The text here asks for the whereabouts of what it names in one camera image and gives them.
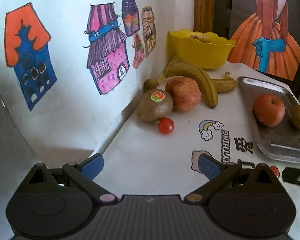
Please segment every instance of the white table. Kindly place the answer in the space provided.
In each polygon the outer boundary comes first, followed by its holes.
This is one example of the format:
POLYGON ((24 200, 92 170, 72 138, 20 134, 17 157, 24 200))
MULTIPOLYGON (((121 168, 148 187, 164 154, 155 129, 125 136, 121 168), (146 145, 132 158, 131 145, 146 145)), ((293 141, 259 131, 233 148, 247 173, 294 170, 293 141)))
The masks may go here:
MULTIPOLYGON (((212 78, 223 78, 226 71, 233 78, 248 76, 263 79, 290 90, 287 85, 243 64, 227 62, 222 68, 208 72, 212 78)), ((173 112, 169 117, 175 123, 175 130, 170 135, 162 135, 157 124, 142 122, 134 113, 104 152, 104 169, 94 181, 118 197, 123 194, 180 194, 183 198, 208 181, 203 174, 191 169, 193 151, 208 151, 213 158, 221 161, 221 131, 211 126, 209 130, 213 138, 205 141, 198 129, 202 121, 219 121, 224 125, 223 129, 230 133, 232 162, 237 163, 240 159, 255 165, 267 163, 279 169, 280 181, 297 207, 297 217, 289 235, 295 240, 300 239, 300 187, 281 179, 285 167, 300 168, 300 164, 275 161, 259 151, 239 88, 219 94, 219 103, 215 109, 210 109, 202 100, 194 110, 187 113, 173 112), (234 138, 252 142, 253 154, 237 151, 234 138)))

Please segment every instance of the silver tray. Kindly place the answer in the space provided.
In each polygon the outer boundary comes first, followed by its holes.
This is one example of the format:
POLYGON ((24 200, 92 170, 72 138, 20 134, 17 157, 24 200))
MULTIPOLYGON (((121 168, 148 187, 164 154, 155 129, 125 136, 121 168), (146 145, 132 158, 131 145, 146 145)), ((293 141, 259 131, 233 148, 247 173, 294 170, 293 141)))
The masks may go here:
POLYGON ((293 95, 282 86, 249 77, 239 77, 238 85, 260 151, 275 160, 300 163, 300 129, 294 127, 290 120, 290 110, 298 105, 293 95), (256 98, 267 93, 277 95, 286 108, 282 122, 272 128, 257 122, 252 112, 256 98))

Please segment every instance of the cherry tomato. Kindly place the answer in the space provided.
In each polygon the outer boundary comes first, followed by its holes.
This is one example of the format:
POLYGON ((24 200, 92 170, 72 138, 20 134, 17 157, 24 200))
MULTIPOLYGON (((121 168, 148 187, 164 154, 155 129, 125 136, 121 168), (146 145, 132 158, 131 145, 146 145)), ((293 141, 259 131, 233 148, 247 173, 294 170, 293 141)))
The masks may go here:
POLYGON ((162 134, 172 133, 174 129, 174 122, 170 118, 162 118, 158 124, 158 129, 162 134))
POLYGON ((276 166, 270 167, 271 171, 274 173, 274 175, 277 177, 277 179, 280 177, 280 171, 276 166))

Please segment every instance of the orange dress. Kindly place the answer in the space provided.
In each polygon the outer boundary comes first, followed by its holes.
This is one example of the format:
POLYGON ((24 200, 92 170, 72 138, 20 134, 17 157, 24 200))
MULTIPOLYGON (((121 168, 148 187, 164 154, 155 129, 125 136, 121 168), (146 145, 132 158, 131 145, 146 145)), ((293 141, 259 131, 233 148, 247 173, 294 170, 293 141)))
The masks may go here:
POLYGON ((237 41, 237 45, 230 52, 228 61, 259 70, 259 59, 253 43, 261 37, 284 40, 284 52, 270 52, 266 72, 293 81, 300 63, 300 47, 288 32, 287 0, 257 0, 257 12, 242 23, 231 38, 237 41), (277 18, 280 18, 281 24, 276 22, 277 18))

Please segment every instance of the white surface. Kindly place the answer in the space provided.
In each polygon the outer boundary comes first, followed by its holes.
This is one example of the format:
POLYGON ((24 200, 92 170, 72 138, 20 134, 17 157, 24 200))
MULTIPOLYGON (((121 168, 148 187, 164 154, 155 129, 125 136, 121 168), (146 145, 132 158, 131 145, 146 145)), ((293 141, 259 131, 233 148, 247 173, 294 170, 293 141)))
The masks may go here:
MULTIPOLYGON (((213 78, 222 78, 225 71, 229 71, 233 78, 249 76, 289 89, 243 64, 226 63, 218 70, 209 71, 209 74, 213 78)), ((237 163, 241 159, 254 164, 267 163, 277 166, 280 174, 287 166, 300 168, 300 164, 274 161, 258 150, 239 88, 231 93, 219 94, 215 109, 208 108, 202 101, 193 111, 173 112, 169 117, 175 123, 175 130, 170 135, 161 135, 157 124, 144 123, 134 113, 104 152, 105 167, 94 181, 118 197, 123 194, 180 194, 183 198, 208 181, 203 174, 191 169, 192 151, 205 150, 216 160, 221 160, 221 132, 212 130, 213 139, 204 141, 198 130, 204 120, 220 121, 224 124, 223 129, 230 132, 232 162, 237 163), (253 142, 253 154, 236 150, 234 138, 237 137, 253 142)), ((297 218, 289 234, 299 240, 300 187, 282 184, 297 207, 297 218)))
POLYGON ((41 162, 22 137, 0 97, 0 240, 13 232, 6 219, 6 205, 35 163, 41 162))
MULTIPOLYGON (((68 161, 80 162, 93 151, 102 149, 124 122, 122 111, 143 82, 158 75, 166 65, 167 32, 175 30, 176 23, 178 28, 192 28, 193 0, 178 3, 176 0, 136 0, 140 17, 144 6, 153 7, 156 48, 135 70, 132 67, 133 37, 129 37, 127 76, 112 92, 99 95, 86 68, 89 50, 82 46, 89 44, 84 31, 90 4, 111 2, 115 2, 115 12, 121 15, 122 0, 0 0, 0 92, 17 127, 49 167, 59 167, 68 161), (48 46, 57 77, 54 86, 32 111, 26 105, 13 69, 6 67, 3 50, 6 13, 28 2, 33 4, 52 37, 48 46)), ((123 30, 122 18, 118 20, 123 30)), ((138 33, 143 39, 142 25, 138 33)))

